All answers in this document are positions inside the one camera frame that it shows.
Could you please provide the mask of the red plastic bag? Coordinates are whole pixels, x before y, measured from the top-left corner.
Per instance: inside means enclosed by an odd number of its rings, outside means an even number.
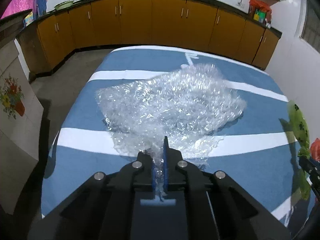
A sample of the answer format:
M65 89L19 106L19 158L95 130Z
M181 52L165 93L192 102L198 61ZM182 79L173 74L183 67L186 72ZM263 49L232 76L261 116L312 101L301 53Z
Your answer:
M316 140L311 144L310 147L311 156L315 161L320 161L320 139Z

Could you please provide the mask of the green paw print bag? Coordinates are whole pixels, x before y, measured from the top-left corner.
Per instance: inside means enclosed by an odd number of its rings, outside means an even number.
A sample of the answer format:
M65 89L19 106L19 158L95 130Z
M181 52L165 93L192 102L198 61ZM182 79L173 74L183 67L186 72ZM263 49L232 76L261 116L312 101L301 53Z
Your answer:
M298 157L310 158L310 139L309 129L304 119L303 113L298 105L290 100L287 103L287 112L289 115L289 123L292 128L293 134L300 144L298 151ZM310 197L311 186L307 182L306 172L301 168L298 171L299 189L303 200L307 200Z

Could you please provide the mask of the clear bubble wrap sheet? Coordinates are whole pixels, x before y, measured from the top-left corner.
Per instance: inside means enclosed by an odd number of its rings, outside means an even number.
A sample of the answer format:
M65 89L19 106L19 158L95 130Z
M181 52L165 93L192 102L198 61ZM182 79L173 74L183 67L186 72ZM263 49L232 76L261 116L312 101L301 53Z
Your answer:
M247 106L210 64L102 88L95 98L114 149L127 157L138 152L152 157L155 191L161 198L166 194L164 137L187 159L204 166L219 143L216 133L242 117Z

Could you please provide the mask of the orange lower kitchen cabinets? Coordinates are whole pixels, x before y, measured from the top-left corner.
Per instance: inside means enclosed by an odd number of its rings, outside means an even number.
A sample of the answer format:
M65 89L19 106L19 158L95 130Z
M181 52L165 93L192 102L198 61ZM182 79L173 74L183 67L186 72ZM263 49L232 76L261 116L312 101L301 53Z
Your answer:
M30 73L53 74L79 51L159 45L265 70L282 34L216 0L90 0L50 12L18 35Z

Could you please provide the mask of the blue white striped tablecloth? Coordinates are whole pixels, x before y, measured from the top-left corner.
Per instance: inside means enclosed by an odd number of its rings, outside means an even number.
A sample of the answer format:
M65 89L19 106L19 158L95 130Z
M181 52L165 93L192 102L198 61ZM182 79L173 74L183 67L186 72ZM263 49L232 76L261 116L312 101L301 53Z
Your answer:
M41 214L95 172L110 174L164 139L206 172L223 170L288 229L315 195L298 165L287 97L245 63L175 47L110 52L71 107L49 152Z

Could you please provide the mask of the barred window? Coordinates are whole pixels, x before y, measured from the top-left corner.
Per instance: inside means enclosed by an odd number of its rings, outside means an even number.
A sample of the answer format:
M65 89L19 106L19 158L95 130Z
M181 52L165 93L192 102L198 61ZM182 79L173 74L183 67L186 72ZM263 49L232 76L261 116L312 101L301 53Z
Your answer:
M306 18L302 32L302 39L304 39L310 46L319 52L320 48L320 26L319 18L316 15L311 4L307 2Z

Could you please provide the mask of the white cabinet flower decal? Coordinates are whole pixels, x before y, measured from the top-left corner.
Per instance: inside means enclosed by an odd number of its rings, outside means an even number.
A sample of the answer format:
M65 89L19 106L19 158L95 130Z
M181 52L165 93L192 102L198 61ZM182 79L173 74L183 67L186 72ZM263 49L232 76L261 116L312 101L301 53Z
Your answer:
M43 107L21 65L16 41L30 12L1 19L1 207L8 214L39 161Z

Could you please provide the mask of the red bag with groceries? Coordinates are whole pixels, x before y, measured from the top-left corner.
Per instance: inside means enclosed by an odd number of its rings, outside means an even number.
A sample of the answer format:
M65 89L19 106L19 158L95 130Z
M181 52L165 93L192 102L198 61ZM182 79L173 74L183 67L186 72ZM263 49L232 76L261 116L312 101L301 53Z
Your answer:
M248 14L250 18L264 25L270 24L272 20L272 9L260 0L249 0Z

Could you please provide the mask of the green basin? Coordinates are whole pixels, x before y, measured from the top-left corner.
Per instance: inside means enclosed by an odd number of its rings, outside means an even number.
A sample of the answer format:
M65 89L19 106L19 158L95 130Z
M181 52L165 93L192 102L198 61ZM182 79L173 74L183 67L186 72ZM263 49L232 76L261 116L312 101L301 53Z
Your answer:
M61 2L59 4L57 4L54 9L55 10L62 10L62 9L65 9L65 8L68 8L70 6L72 6L74 3L74 1L64 1L64 2Z

